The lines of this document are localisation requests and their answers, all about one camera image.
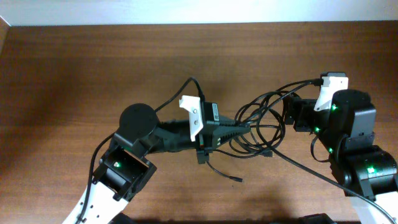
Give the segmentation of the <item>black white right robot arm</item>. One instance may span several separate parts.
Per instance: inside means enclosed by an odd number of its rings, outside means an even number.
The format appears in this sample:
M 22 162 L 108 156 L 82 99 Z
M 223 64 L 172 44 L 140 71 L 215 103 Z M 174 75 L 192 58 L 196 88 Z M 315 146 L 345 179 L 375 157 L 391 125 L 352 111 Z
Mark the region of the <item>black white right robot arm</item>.
M 288 96 L 286 124 L 312 132 L 329 153 L 333 177 L 344 188 L 361 223 L 397 221 L 397 162 L 374 144 L 376 108 L 358 90 L 339 90 L 331 107 L 315 111 L 314 99 Z

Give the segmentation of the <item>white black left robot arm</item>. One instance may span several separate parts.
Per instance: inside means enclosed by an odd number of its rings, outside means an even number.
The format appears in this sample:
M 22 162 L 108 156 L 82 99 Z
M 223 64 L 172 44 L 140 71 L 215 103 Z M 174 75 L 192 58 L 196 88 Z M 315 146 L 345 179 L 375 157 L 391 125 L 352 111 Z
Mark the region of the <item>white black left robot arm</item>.
M 249 132 L 249 126 L 222 117 L 215 103 L 184 103 L 188 119 L 161 122 L 149 105 L 127 107 L 119 128 L 108 138 L 108 150 L 65 223 L 110 223 L 156 171 L 148 154 L 195 149 L 198 163 L 209 161 L 217 147 Z

